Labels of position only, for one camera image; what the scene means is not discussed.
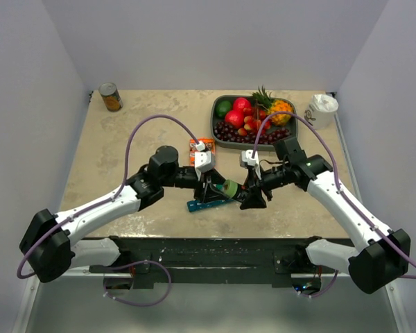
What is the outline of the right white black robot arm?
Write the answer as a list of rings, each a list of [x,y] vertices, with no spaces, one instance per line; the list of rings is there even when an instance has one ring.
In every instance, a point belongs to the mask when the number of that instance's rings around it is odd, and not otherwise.
[[[322,156],[306,156],[297,139],[275,143],[281,165],[266,171],[259,165],[257,153],[241,152],[239,161],[248,170],[245,184],[236,190],[241,209],[265,208],[271,191],[294,184],[316,199],[349,235],[351,246],[312,237],[303,251],[295,255],[296,267],[305,273],[326,266],[348,274],[364,293],[371,294],[408,272],[410,237],[392,230],[372,215],[357,199],[346,192],[337,170]]]

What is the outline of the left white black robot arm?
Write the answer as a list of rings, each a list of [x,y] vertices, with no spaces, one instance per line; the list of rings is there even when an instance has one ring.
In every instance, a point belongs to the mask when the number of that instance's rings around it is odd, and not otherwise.
[[[24,262],[40,282],[57,279],[79,258],[74,248],[79,241],[115,219],[155,204],[163,198],[165,187],[192,189],[202,203],[224,199],[220,186],[225,178],[214,164],[212,152],[203,151],[195,154],[194,166],[180,166],[175,148],[159,147],[147,164],[113,192],[66,212],[37,212],[19,245]]]

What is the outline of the teal weekly pill organizer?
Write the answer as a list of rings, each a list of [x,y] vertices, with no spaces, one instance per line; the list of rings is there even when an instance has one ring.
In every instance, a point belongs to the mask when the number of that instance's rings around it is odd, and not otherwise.
[[[218,206],[225,205],[225,204],[232,203],[232,202],[233,202],[232,199],[215,200],[209,203],[201,203],[198,200],[190,200],[187,202],[187,209],[190,213],[193,213],[193,212],[198,212],[200,210],[218,207]]]

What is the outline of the green black pill bottle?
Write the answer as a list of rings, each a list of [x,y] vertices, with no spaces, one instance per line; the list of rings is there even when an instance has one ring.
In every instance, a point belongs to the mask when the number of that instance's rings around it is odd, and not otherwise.
[[[221,191],[229,199],[238,202],[242,202],[248,194],[247,189],[243,185],[233,180],[226,180],[221,187]]]

